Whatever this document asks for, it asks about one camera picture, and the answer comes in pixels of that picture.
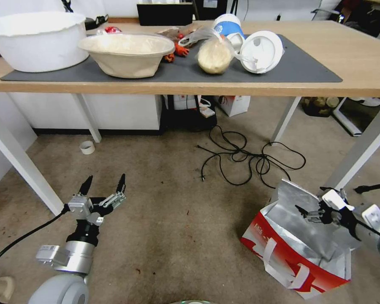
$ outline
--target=floor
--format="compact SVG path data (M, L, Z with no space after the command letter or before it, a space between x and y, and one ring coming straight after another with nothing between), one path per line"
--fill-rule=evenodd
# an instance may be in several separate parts
M247 113L229 118L218 112L225 130L248 138L259 151L275 129L287 98L253 98ZM111 194L121 173L127 174L127 200L106 217L90 275L90 303L168 304L187 299L229 303L305 303L286 290L263 263L239 242L272 190L257 176L234 187L221 177L217 161L200 179L213 149L206 133L169 131L163 136L105 136L92 155L79 144L88 136L39 136L29 156L64 202L94 175L91 196ZM298 108L282 141L307 157L307 165L290 172L292 181L317 192L355 139L333 118L306 116ZM279 147L268 152L297 165L299 159ZM226 163L228 175L241 180L246 164ZM267 181L276 184L280 171ZM380 182L380 148L346 187L353 205L365 200L380 206L380 190L358 195L352 188ZM50 211L14 170L0 182L0 249L52 218ZM26 303L39 285L55 274L38 264L42 244L63 244L75 223L66 214L49 228L22 241L0 260L0 275L16 278L11 303ZM380 257L366 248L353 253L352 282L307 303L380 304Z

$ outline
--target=plastic bag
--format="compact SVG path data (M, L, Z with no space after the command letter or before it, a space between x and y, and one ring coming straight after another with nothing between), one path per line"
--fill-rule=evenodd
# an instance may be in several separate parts
M225 72L234 57L240 61L251 62L258 66L257 59L245 57L237 53L231 42L212 28L202 27L190 33L179 41L179 45L187 46L203 39L208 40L200 47L197 60L200 67L207 73L220 74Z

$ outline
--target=red and white bag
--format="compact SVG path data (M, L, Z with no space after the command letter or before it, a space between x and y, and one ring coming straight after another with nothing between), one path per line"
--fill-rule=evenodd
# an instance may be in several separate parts
M337 228L306 222L295 204L318 209L315 195L283 180L241 242L263 260L267 273L308 299L350 281L350 250L333 239Z

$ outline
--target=blue and white container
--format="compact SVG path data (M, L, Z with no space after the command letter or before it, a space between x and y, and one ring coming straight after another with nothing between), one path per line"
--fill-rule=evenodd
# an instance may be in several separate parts
M245 36L242 32L241 22L237 16L233 14L223 14L214 21L212 27L220 35L224 35L229 39L236 52L241 50Z

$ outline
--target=dough ball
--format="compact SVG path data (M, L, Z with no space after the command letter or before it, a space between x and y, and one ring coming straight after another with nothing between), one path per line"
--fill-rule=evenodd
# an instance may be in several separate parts
M224 41L209 39L198 51L198 65L209 74L222 74L232 60L232 53Z

